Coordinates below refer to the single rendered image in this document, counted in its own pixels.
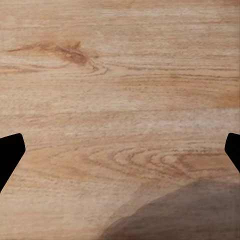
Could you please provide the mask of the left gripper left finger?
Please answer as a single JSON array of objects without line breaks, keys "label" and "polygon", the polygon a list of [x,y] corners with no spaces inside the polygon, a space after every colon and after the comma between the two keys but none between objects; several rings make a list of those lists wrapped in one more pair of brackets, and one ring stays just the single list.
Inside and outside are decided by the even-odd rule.
[{"label": "left gripper left finger", "polygon": [[26,151],[21,133],[0,138],[0,192]]}]

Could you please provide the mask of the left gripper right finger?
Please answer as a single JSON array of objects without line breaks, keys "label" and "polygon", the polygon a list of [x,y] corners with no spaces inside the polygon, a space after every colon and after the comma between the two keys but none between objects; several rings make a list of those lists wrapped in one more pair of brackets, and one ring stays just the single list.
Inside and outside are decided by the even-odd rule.
[{"label": "left gripper right finger", "polygon": [[240,172],[240,135],[229,133],[225,143],[225,152]]}]

